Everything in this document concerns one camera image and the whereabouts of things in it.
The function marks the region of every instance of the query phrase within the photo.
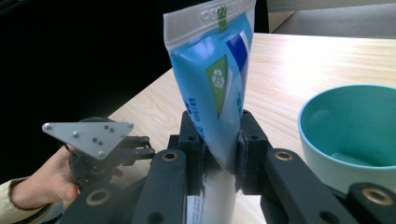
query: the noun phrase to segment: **cup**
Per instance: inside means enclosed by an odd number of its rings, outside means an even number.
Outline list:
[[[396,192],[396,89],[359,84],[309,99],[298,117],[305,161],[327,186],[347,193],[371,182]]]

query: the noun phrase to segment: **sleeve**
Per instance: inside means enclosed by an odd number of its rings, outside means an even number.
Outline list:
[[[50,204],[32,210],[22,210],[12,203],[10,190],[26,178],[12,179],[0,185],[0,223],[36,223],[50,210]]]

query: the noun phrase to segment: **gray surface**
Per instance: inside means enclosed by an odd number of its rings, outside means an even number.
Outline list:
[[[396,4],[296,11],[273,34],[396,39]]]

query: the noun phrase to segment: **light wood tabletop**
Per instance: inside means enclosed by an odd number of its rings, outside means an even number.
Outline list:
[[[244,108],[273,147],[304,159],[297,125],[303,104],[321,91],[362,83],[396,87],[396,40],[254,34]],[[166,149],[171,134],[179,134],[184,110],[171,69],[110,118],[132,122],[130,135],[148,136],[159,151]],[[149,163],[140,161],[131,170],[133,178],[140,178]],[[260,196],[238,191],[233,223],[265,223]]]

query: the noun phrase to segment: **human hand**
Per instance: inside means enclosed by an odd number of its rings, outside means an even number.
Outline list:
[[[11,201],[25,210],[47,203],[73,202],[78,196],[78,187],[73,183],[70,156],[65,147],[59,148],[33,175],[14,186]]]

